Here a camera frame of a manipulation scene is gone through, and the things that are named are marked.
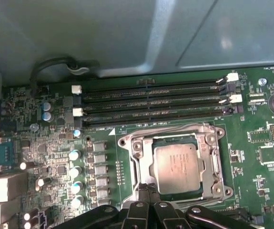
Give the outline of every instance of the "cable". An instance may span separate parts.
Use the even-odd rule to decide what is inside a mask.
[[[48,68],[48,67],[54,66],[54,65],[58,65],[58,64],[66,64],[69,68],[72,68],[72,69],[78,68],[78,62],[72,57],[53,58],[53,59],[46,60],[46,61],[36,64],[31,72],[31,77],[30,77],[32,97],[35,96],[36,91],[37,91],[37,75],[38,75],[38,73],[41,72],[42,70],[44,70],[45,68]]]

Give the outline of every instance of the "capacitor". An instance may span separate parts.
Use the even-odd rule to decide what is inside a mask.
[[[29,212],[25,213],[23,215],[23,218],[25,221],[29,221],[31,218],[33,218],[34,216],[37,216],[39,212],[38,208],[33,208],[32,210],[30,210]]]
[[[52,115],[50,112],[44,112],[42,114],[43,121],[51,122],[54,119],[54,115]]]
[[[44,102],[43,105],[42,105],[42,109],[43,109],[43,111],[51,111],[52,106],[49,102]]]
[[[40,178],[37,181],[37,184],[39,187],[43,187],[44,185],[48,185],[49,183],[51,183],[51,178],[50,177],[46,177],[46,178]]]
[[[38,217],[33,217],[29,222],[26,222],[24,224],[24,229],[31,229],[35,227],[39,223]]]
[[[10,116],[12,114],[12,111],[10,110],[6,110],[6,109],[2,109],[1,113],[2,116]]]
[[[76,178],[79,174],[81,174],[81,167],[79,167],[79,166],[75,166],[72,169],[70,169],[70,171],[69,171],[69,175],[72,178]]]
[[[40,128],[40,126],[37,123],[33,123],[30,125],[30,130],[33,132],[38,131],[39,128]]]
[[[84,202],[84,197],[78,195],[72,200],[71,207],[77,209],[83,204],[83,202]]]
[[[72,187],[71,187],[71,191],[73,194],[78,194],[79,191],[81,191],[81,189],[83,188],[83,183],[80,181],[75,182]]]
[[[80,137],[81,136],[81,131],[80,130],[74,130],[73,131],[73,136],[74,137]]]
[[[35,163],[33,161],[21,162],[20,164],[21,170],[30,169],[34,167],[35,167]]]
[[[70,153],[69,153],[69,160],[70,161],[76,161],[77,159],[79,159],[81,156],[81,152],[77,149],[75,150],[72,150]]]

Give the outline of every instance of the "blue capacitor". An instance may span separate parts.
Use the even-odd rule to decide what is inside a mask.
[[[43,121],[51,122],[53,120],[54,116],[50,112],[44,112],[42,114]]]
[[[70,161],[76,161],[77,159],[79,159],[81,156],[81,153],[79,150],[75,149],[75,150],[72,150],[70,153],[69,153],[69,160]]]
[[[81,191],[82,188],[83,188],[83,183],[80,181],[77,181],[72,185],[71,190],[72,190],[72,193],[76,195],[78,194],[79,191]]]
[[[50,104],[49,102],[43,103],[42,109],[43,109],[44,111],[49,111],[49,110],[51,110],[51,104]]]
[[[80,137],[81,136],[81,131],[80,130],[74,130],[73,131],[73,136],[74,137]]]

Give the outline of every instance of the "mounting hole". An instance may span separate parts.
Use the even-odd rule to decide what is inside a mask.
[[[226,189],[225,193],[227,196],[229,196],[229,195],[231,195],[232,191],[231,191],[231,189]]]

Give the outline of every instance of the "cpu socket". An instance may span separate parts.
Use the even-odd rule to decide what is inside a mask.
[[[132,195],[140,183],[155,183],[160,197],[190,205],[213,205],[233,195],[223,183],[218,140],[225,131],[208,123],[138,130],[119,139],[128,150]]]

